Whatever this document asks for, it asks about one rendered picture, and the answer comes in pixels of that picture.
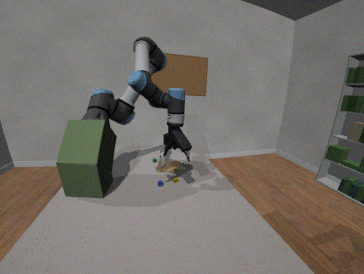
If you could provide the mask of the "tan flat mat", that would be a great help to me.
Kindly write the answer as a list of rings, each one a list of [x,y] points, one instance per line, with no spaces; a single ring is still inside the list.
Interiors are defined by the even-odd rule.
[[[180,161],[166,161],[165,166],[160,169],[161,161],[159,161],[156,172],[174,172],[180,173]]]

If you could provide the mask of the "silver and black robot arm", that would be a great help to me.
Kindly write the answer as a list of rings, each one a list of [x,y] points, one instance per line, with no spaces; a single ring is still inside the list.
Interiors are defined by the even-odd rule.
[[[128,79],[129,86],[123,96],[118,98],[117,101],[110,90],[95,90],[91,96],[87,112],[81,120],[106,120],[110,126],[109,119],[111,119],[119,124],[126,125],[134,118],[134,104],[141,94],[148,100],[150,106],[168,109],[167,118],[170,124],[183,124],[185,90],[169,88],[167,94],[162,92],[151,81],[153,73],[161,71],[166,66],[167,58],[165,54],[148,37],[139,37],[135,40],[133,50],[135,52],[135,72],[130,75]],[[151,72],[151,76],[149,72]],[[182,114],[182,116],[173,116],[173,114]],[[182,152],[191,150],[192,145],[181,129],[173,129],[171,134]]]

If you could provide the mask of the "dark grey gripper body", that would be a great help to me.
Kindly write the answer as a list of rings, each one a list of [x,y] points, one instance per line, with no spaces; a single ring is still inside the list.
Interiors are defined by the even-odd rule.
[[[169,143],[169,141],[172,142],[171,146],[174,150],[176,150],[177,148],[179,148],[178,144],[176,143],[175,139],[173,138],[171,131],[173,129],[180,129],[180,127],[183,127],[183,124],[168,124],[169,122],[167,122],[168,126],[168,133],[164,134],[164,145],[167,145]],[[166,136],[167,135],[167,136]]]

